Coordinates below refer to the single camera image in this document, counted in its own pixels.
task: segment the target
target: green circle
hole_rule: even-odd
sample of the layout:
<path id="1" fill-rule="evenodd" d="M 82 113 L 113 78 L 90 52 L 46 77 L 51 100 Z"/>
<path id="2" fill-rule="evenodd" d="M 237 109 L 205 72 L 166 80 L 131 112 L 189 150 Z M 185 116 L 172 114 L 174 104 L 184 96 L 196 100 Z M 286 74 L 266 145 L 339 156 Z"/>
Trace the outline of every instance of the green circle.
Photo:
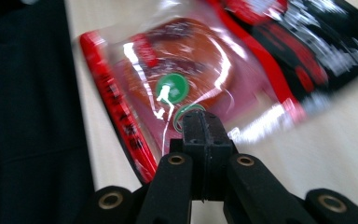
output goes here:
<path id="1" fill-rule="evenodd" d="M 168 101 L 170 101 L 172 104 L 177 104 L 183 101 L 188 95 L 189 86 L 187 79 L 180 74 L 169 73 L 162 77 L 157 83 L 157 97 L 159 97 L 163 86 L 170 87 L 170 91 L 168 93 Z M 168 103 L 163 99 L 161 100 L 161 102 L 165 104 Z"/>

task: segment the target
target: screw hole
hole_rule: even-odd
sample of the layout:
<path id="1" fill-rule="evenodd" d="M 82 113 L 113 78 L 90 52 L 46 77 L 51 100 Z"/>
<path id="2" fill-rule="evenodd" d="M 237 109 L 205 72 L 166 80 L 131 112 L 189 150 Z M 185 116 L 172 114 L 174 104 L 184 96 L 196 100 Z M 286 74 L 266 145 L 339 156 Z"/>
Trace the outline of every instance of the screw hole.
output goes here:
<path id="1" fill-rule="evenodd" d="M 237 163 L 244 166 L 253 166 L 255 164 L 255 161 L 252 160 L 250 157 L 241 156 L 237 158 Z"/>
<path id="2" fill-rule="evenodd" d="M 185 158 L 182 156 L 171 156 L 168 158 L 168 162 L 172 165 L 180 165 L 185 162 Z"/>
<path id="3" fill-rule="evenodd" d="M 98 201 L 102 209 L 112 209 L 118 207 L 123 202 L 123 195 L 118 191 L 104 194 Z"/>
<path id="4" fill-rule="evenodd" d="M 347 205 L 345 205 L 344 202 L 331 195 L 321 195 L 318 197 L 318 201 L 325 208 L 336 213 L 344 213 L 348 210 Z"/>

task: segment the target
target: green sticker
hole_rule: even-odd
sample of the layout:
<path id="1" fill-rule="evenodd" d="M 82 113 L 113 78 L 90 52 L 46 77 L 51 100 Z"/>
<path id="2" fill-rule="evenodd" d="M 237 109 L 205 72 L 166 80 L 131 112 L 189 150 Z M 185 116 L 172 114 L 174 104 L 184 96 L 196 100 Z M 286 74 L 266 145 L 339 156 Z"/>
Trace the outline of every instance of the green sticker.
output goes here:
<path id="1" fill-rule="evenodd" d="M 183 128 L 182 128 L 183 115 L 189 111 L 192 111 L 192 110 L 205 111 L 205 108 L 202 105 L 198 105 L 198 104 L 184 105 L 184 106 L 180 107 L 173 117 L 173 128 L 177 132 L 181 133 L 183 131 Z"/>
<path id="2" fill-rule="evenodd" d="M 169 73 L 158 81 L 156 94 L 161 102 L 167 104 L 166 94 L 168 93 L 168 101 L 177 104 L 187 97 L 188 90 L 189 86 L 185 77 L 177 73 Z"/>

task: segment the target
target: table surface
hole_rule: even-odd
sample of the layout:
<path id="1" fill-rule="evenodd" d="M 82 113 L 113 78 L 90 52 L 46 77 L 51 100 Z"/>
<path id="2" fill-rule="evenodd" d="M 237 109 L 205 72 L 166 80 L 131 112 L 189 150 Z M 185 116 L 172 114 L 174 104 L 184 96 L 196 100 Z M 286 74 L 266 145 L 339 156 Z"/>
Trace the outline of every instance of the table surface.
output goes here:
<path id="1" fill-rule="evenodd" d="M 358 7 L 358 0 L 349 1 Z M 103 103 L 78 47 L 78 36 L 114 24 L 137 24 L 154 12 L 156 1 L 66 0 L 78 87 L 89 142 L 96 189 L 115 185 L 129 190 L 141 185 L 117 140 Z M 121 33 L 129 34 L 131 25 Z M 358 79 L 342 91 L 332 106 L 294 129 L 276 133 L 249 146 L 295 195 L 310 189 L 338 191 L 358 204 Z M 193 203 L 194 223 L 225 223 L 221 203 Z"/>

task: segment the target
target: plastic wrapper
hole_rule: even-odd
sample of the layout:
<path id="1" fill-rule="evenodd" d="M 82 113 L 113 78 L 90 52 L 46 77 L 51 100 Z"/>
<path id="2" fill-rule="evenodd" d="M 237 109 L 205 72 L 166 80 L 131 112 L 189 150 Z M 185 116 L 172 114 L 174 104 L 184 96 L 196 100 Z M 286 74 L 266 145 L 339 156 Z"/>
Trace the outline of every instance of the plastic wrapper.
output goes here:
<path id="1" fill-rule="evenodd" d="M 214 0 L 158 5 L 156 15 L 126 38 L 112 35 L 115 26 L 80 38 L 106 110 L 143 182 L 153 178 L 170 140 L 181 138 L 188 111 L 214 113 L 241 150 L 324 109 L 332 92 L 358 76 L 357 32 L 348 31 L 344 42 L 308 27 L 324 30 L 323 22 L 339 12 L 324 10 L 327 5 Z M 348 8 L 343 10 L 358 15 Z M 331 27 L 342 34 L 343 27 Z"/>

